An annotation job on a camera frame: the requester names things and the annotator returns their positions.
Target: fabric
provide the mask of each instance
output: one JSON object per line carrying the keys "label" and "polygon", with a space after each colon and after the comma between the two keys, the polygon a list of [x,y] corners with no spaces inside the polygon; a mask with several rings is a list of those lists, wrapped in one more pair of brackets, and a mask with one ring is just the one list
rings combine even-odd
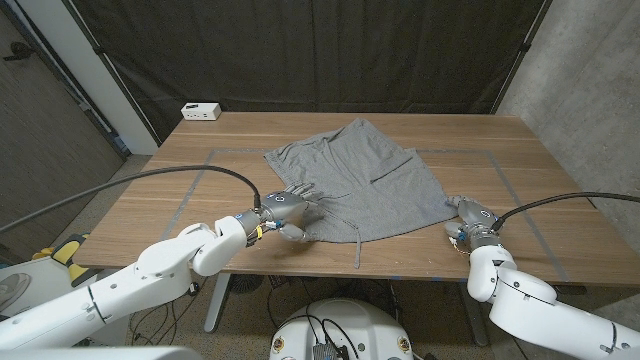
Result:
{"label": "fabric", "polygon": [[320,206],[304,215],[316,240],[358,243],[451,219],[456,209],[415,149],[365,119],[265,154],[287,186],[313,183]]}
{"label": "fabric", "polygon": [[73,3],[164,141],[187,102],[487,114],[543,1]]}

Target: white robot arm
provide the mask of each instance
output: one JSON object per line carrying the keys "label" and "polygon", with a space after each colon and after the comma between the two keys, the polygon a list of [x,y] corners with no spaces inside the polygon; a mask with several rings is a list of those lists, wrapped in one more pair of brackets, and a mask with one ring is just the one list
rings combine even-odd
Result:
{"label": "white robot arm", "polygon": [[447,223],[454,240],[471,249],[469,294],[493,306],[489,318],[522,340],[580,359],[602,359],[640,346],[640,333],[556,300],[546,282],[517,270],[491,230],[497,217],[473,199],[456,197],[463,224]]}
{"label": "white robot arm", "polygon": [[178,237],[151,245],[117,273],[0,322],[0,351],[71,346],[123,316],[182,296],[191,285],[189,262],[202,276],[217,274],[255,243],[262,224],[281,231],[299,216],[311,204],[308,189],[269,194],[261,208],[217,220],[214,230],[191,225]]}

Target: black cable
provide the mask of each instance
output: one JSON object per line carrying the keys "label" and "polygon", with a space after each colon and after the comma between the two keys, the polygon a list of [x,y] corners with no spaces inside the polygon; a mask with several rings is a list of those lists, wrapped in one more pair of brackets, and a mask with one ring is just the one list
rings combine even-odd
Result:
{"label": "black cable", "polygon": [[[300,281],[302,281],[302,287],[304,287],[304,291],[307,293],[307,296],[309,297],[311,302],[315,302],[316,300],[313,298],[313,296],[311,296],[309,289],[307,289],[307,284],[304,282],[304,278],[301,277]],[[309,317],[309,305],[311,305],[311,303],[307,304],[307,306],[304,308],[304,313],[307,315],[309,326],[311,326],[311,331],[313,331],[313,337],[316,338],[316,345],[318,345],[320,343],[320,340],[318,340],[318,334],[316,334],[316,329],[313,328],[313,324],[311,323],[311,318]]]}
{"label": "black cable", "polygon": [[144,343],[145,345],[148,344],[153,344],[153,342],[151,341],[151,339],[153,339],[154,336],[158,335],[158,333],[160,332],[160,330],[162,330],[162,327],[164,326],[164,324],[167,323],[167,320],[169,319],[169,307],[167,306],[167,304],[164,304],[164,308],[167,310],[164,313],[164,320],[162,320],[162,324],[160,324],[160,326],[158,326],[158,330],[156,330],[153,335],[149,336],[149,339],[147,339],[147,342]]}
{"label": "black cable", "polygon": [[515,214],[517,214],[519,212],[534,208],[536,206],[548,204],[550,202],[559,201],[559,200],[566,200],[566,199],[573,199],[573,198],[579,198],[579,197],[606,198],[606,199],[625,200],[625,201],[633,201],[633,202],[640,203],[640,197],[631,196],[631,195],[623,195],[623,194],[599,193],[599,192],[578,192],[578,193],[556,195],[556,196],[552,196],[552,197],[549,197],[549,198],[546,198],[546,199],[534,201],[534,202],[526,204],[526,205],[522,205],[520,207],[517,207],[517,208],[507,212],[506,214],[500,216],[495,223],[493,223],[493,225],[491,226],[491,230],[493,230],[493,231],[500,230],[500,228],[502,227],[504,222],[510,216],[515,215]]}
{"label": "black cable", "polygon": [[175,308],[175,300],[171,302],[171,314],[173,314],[173,322],[176,326],[173,327],[173,335],[171,336],[171,341],[169,341],[169,345],[173,344],[173,340],[176,339],[176,334],[178,333],[178,319],[176,319],[176,308]]}
{"label": "black cable", "polygon": [[271,313],[271,294],[273,294],[273,288],[269,290],[269,295],[267,295],[267,312],[269,313],[269,319],[271,319],[273,327],[278,329],[278,325],[276,325],[276,321],[273,320],[273,314]]}
{"label": "black cable", "polygon": [[184,308],[184,310],[180,313],[180,316],[178,316],[178,318],[173,322],[173,324],[171,324],[171,326],[169,326],[169,328],[162,333],[162,336],[160,336],[160,339],[158,339],[158,341],[156,342],[156,345],[158,345],[160,341],[164,339],[164,337],[169,333],[172,327],[178,326],[177,325],[178,321],[182,319],[182,316],[184,316],[184,314],[187,313],[187,310],[189,310],[191,305],[193,305],[193,302],[196,301],[196,299],[198,298],[198,295],[200,295],[200,293],[202,292],[202,289],[204,289],[204,285],[207,283],[207,280],[209,280],[209,277],[204,278],[204,280],[202,281],[202,285],[200,285],[200,290],[198,291],[198,293],[193,297],[193,299],[191,299],[191,301],[189,302],[189,305],[187,305],[187,307]]}
{"label": "black cable", "polygon": [[133,343],[134,343],[137,339],[139,339],[139,338],[144,338],[144,339],[147,339],[147,340],[149,339],[149,338],[147,338],[147,337],[145,337],[145,336],[142,336],[141,334],[137,334],[138,327],[140,326],[140,324],[142,324],[142,322],[144,321],[144,319],[146,319],[149,315],[151,315],[152,313],[154,313],[156,310],[160,309],[160,308],[161,308],[161,307],[163,307],[164,305],[165,305],[165,304],[158,305],[158,306],[156,306],[155,308],[153,308],[151,311],[149,311],[148,313],[146,313],[146,314],[142,317],[142,319],[140,319],[140,321],[138,321],[138,324],[136,325],[136,327],[135,327],[134,329],[132,329],[132,328],[131,328],[131,323],[133,322],[133,318],[134,318],[135,314],[131,316],[131,319],[129,319],[129,330],[131,330],[131,345],[133,345]]}
{"label": "black cable", "polygon": [[318,334],[316,334],[316,329],[313,328],[313,324],[311,323],[311,315],[309,315],[309,305],[311,304],[307,304],[307,306],[304,308],[304,314],[307,316],[307,320],[309,321],[309,326],[311,326],[311,331],[313,331],[313,337],[316,338],[316,345],[318,345],[320,344],[320,340],[318,340]]}
{"label": "black cable", "polygon": [[518,339],[516,339],[515,336],[513,336],[513,335],[511,335],[511,337],[513,338],[513,342],[516,343],[516,346],[518,347],[518,350],[520,350],[520,354],[522,354],[522,356],[524,356],[525,360],[529,360],[529,358],[527,357],[527,354],[524,353],[524,350],[522,350],[522,347],[518,343]]}
{"label": "black cable", "polygon": [[116,186],[119,184],[122,184],[124,182],[127,181],[131,181],[131,180],[135,180],[135,179],[140,179],[143,177],[147,177],[147,176],[152,176],[152,175],[159,175],[159,174],[166,174],[166,173],[172,173],[172,172],[180,172],[180,171],[193,171],[193,170],[210,170],[210,171],[217,171],[217,172],[221,172],[227,175],[231,175],[233,177],[235,177],[238,180],[241,180],[242,182],[244,182],[245,184],[249,185],[249,187],[251,188],[251,190],[253,190],[253,207],[254,207],[254,211],[257,211],[260,209],[261,204],[260,204],[260,192],[258,191],[258,188],[251,182],[249,181],[249,179],[247,179],[246,177],[231,171],[229,169],[225,169],[225,168],[221,168],[218,166],[213,166],[213,165],[188,165],[188,166],[174,166],[174,167],[167,167],[167,168],[162,168],[162,169],[155,169],[155,170],[149,170],[149,171],[144,171],[144,172],[140,172],[137,174],[133,174],[133,175],[129,175],[129,176],[125,176],[123,178],[117,179],[117,180],[113,180],[113,181],[109,181],[106,182],[102,185],[96,186],[92,189],[89,190],[85,190],[81,193],[78,193],[76,195],[70,196],[66,199],[60,200],[54,204],[51,204],[45,208],[42,208],[38,211],[35,211],[27,216],[24,216],[16,221],[13,221],[3,227],[0,228],[0,234],[7,232],[13,228],[15,228],[16,226],[22,225],[28,221],[31,221],[35,218],[37,218],[40,215],[44,215],[52,210],[55,210],[61,206],[64,206],[70,202],[76,201],[80,198],[83,198],[87,195],[91,195],[94,193],[97,193],[99,191],[102,191],[104,189],[108,189],[112,186]]}
{"label": "black cable", "polygon": [[302,314],[302,315],[296,315],[294,317],[290,317],[288,318],[285,322],[283,322],[280,326],[278,326],[278,330],[282,329],[285,325],[287,325],[288,323],[292,322],[293,320],[296,319],[301,319],[301,318],[308,318],[308,319],[314,319],[315,321],[318,322],[318,324],[320,324],[320,326],[322,326],[322,322],[320,321],[320,319],[315,316],[315,315],[307,315],[307,314]]}
{"label": "black cable", "polygon": [[311,302],[315,302],[316,300],[313,298],[313,296],[311,296],[309,289],[307,289],[307,284],[305,284],[304,278],[300,278],[300,281],[302,281],[302,286],[304,287],[304,291],[307,293],[307,296],[309,296],[309,299],[311,299]]}
{"label": "black cable", "polygon": [[335,321],[333,321],[331,319],[322,319],[322,322],[320,322],[320,325],[322,325],[322,331],[324,331],[324,335],[329,339],[329,341],[331,342],[333,347],[336,348],[336,351],[338,351],[338,347],[336,346],[336,344],[333,342],[333,340],[329,336],[329,333],[327,332],[327,329],[324,326],[324,322],[325,321],[328,321],[328,322],[332,323],[333,325],[335,325],[338,328],[338,330],[340,330],[342,335],[344,335],[344,337],[347,338],[347,341],[349,342],[349,345],[351,345],[351,349],[353,349],[353,353],[356,355],[356,359],[359,359],[360,357],[358,356],[358,352],[356,351],[356,347],[353,345],[353,342],[351,341],[351,338],[349,338],[349,335],[347,335],[347,333],[344,332],[344,330],[342,330],[340,325],[338,325]]}

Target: power strip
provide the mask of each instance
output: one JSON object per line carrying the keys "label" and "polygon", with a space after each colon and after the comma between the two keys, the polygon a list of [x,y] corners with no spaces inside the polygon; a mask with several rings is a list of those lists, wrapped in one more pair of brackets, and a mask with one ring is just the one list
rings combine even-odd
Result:
{"label": "power strip", "polygon": [[185,120],[216,120],[222,112],[218,103],[187,103],[180,111]]}

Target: dark backdrop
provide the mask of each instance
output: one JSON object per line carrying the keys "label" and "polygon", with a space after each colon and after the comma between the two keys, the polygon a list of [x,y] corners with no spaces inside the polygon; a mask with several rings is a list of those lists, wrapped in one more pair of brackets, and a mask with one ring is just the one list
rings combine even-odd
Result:
{"label": "dark backdrop", "polygon": [[161,140],[226,111],[489,113],[535,1],[76,0]]}

